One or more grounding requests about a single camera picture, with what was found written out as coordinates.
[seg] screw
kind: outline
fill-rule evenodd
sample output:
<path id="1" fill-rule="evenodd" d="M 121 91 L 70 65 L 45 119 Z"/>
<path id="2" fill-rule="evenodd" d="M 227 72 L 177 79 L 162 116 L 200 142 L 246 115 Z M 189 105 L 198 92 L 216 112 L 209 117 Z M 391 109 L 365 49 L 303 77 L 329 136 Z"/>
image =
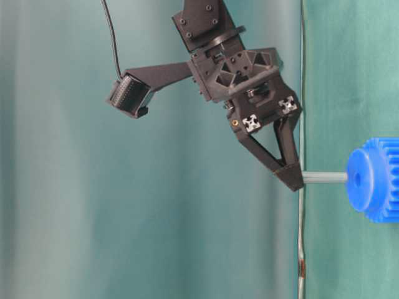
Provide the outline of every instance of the screw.
<path id="1" fill-rule="evenodd" d="M 247 95 L 249 98 L 255 97 L 255 89 L 250 89 L 247 91 Z"/>

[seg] curtain fold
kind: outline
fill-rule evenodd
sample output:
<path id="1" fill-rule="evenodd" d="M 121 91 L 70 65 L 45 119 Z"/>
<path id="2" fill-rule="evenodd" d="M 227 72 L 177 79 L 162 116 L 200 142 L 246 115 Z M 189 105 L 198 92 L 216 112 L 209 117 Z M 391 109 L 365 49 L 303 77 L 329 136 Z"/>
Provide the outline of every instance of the curtain fold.
<path id="1" fill-rule="evenodd" d="M 297 2 L 226 4 L 299 93 Z M 122 69 L 189 59 L 171 21 L 181 0 L 108 6 Z M 140 120 L 105 104 L 99 0 L 0 0 L 0 76 L 1 298 L 296 297 L 297 195 L 190 80 Z"/>

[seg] gear teeth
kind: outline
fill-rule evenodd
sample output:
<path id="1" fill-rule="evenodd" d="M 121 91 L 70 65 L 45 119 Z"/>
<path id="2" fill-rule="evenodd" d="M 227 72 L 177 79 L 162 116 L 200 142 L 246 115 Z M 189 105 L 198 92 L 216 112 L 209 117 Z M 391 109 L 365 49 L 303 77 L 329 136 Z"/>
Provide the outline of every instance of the gear teeth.
<path id="1" fill-rule="evenodd" d="M 381 208 L 366 212 L 366 216 L 374 222 L 399 222 L 399 139 L 374 138 L 364 148 L 377 149 L 387 164 L 386 198 Z"/>

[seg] blue gear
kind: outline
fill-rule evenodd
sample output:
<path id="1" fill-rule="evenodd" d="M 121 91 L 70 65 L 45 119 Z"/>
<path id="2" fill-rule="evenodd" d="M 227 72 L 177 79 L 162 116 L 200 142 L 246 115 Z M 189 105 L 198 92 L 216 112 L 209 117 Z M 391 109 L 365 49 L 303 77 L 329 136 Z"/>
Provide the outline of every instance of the blue gear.
<path id="1" fill-rule="evenodd" d="M 374 222 L 399 222 L 399 138 L 374 138 L 347 163 L 350 203 Z"/>

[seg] bolt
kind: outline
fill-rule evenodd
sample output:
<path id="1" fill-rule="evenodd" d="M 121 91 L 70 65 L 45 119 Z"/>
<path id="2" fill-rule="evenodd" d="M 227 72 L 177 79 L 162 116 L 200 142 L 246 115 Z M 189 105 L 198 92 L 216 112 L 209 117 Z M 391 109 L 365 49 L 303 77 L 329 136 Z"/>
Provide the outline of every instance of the bolt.
<path id="1" fill-rule="evenodd" d="M 247 95 L 249 98 L 255 97 L 255 89 L 250 89 L 247 91 Z"/>
<path id="2" fill-rule="evenodd" d="M 223 105 L 224 109 L 228 109 L 231 110 L 234 108 L 233 104 L 230 101 L 224 101 L 224 105 Z"/>

